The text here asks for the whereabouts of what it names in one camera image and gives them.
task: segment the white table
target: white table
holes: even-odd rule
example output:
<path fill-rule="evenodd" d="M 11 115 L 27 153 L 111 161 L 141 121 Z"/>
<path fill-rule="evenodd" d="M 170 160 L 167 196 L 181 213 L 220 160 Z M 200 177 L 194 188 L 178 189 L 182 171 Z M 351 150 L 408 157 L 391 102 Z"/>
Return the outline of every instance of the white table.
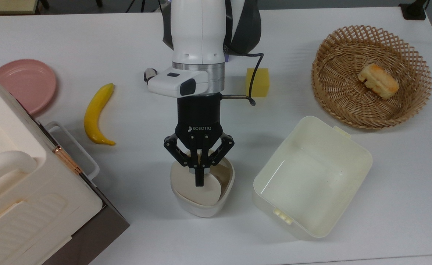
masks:
<path fill-rule="evenodd" d="M 300 265 L 432 265 L 432 255 L 402 258 L 378 258 L 327 263 L 308 263 Z"/>
<path fill-rule="evenodd" d="M 293 264 L 432 255 L 432 96 L 400 126 L 382 131 L 347 127 L 313 98 L 311 64 L 322 40 L 339 27 L 374 25 L 405 39 L 432 72 L 432 27 L 405 21 L 399 8 L 267 10 L 262 38 L 271 88 L 256 107 L 224 100 L 221 124 L 234 137 L 227 155 L 236 180 L 220 214 L 202 219 L 182 210 L 170 189 L 174 159 L 163 148 L 176 126 L 176 100 L 147 91 L 147 67 L 171 65 L 159 14 L 0 17 L 0 66 L 33 58 L 58 75 L 58 94 L 39 116 L 63 123 L 97 160 L 96 184 L 131 227 L 93 261 L 107 264 Z M 242 93 L 246 68 L 256 59 L 233 57 L 225 93 Z M 97 89 L 115 83 L 100 120 L 116 146 L 95 145 L 83 131 L 83 114 Z M 296 240 L 251 202 L 253 178 L 304 116 L 347 131 L 374 164 L 330 235 Z"/>

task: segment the woven basket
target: woven basket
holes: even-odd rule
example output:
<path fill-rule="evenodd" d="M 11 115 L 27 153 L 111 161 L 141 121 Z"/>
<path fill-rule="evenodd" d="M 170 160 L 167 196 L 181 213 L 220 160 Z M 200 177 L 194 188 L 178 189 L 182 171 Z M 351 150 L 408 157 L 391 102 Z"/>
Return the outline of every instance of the woven basket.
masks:
<path fill-rule="evenodd" d="M 399 91 L 384 100 L 358 74 L 375 63 L 399 83 Z M 349 26 L 330 34 L 312 64 L 315 99 L 333 117 L 357 128 L 382 129 L 417 114 L 431 91 L 426 62 L 414 47 L 384 29 Z"/>

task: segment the pink plate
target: pink plate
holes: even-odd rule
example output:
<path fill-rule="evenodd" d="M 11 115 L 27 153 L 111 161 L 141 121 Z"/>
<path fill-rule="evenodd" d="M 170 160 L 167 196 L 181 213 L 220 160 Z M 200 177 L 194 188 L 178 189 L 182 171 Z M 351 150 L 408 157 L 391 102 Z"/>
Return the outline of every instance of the pink plate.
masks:
<path fill-rule="evenodd" d="M 56 91 L 56 75 L 43 62 L 23 59 L 0 67 L 0 84 L 28 111 L 35 114 L 49 103 Z"/>

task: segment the yellow sponge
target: yellow sponge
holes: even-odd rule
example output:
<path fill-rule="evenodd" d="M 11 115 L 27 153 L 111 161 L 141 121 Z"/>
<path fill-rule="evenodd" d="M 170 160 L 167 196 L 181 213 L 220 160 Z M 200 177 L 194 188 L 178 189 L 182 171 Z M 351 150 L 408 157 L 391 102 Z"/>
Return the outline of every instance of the yellow sponge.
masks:
<path fill-rule="evenodd" d="M 253 75 L 254 68 L 247 68 L 246 75 L 246 95 L 248 96 L 248 89 L 250 87 L 251 76 Z M 258 68 L 253 80 L 253 86 L 251 88 L 251 96 L 253 98 L 264 98 L 268 94 L 268 88 L 270 88 L 270 76 L 268 74 L 268 68 Z"/>

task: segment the toy banana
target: toy banana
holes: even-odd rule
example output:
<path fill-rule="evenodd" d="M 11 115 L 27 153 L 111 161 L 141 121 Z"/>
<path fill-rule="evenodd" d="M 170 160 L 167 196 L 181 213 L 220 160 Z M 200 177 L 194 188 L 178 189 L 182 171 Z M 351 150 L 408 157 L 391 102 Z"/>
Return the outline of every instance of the toy banana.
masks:
<path fill-rule="evenodd" d="M 98 144 L 115 145 L 116 143 L 108 140 L 100 131 L 98 127 L 98 119 L 103 107 L 113 94 L 112 83 L 106 84 L 101 87 L 98 92 L 93 96 L 90 104 L 88 104 L 87 110 L 85 111 L 85 117 L 83 118 L 83 126 L 85 127 L 85 133 L 91 141 Z"/>

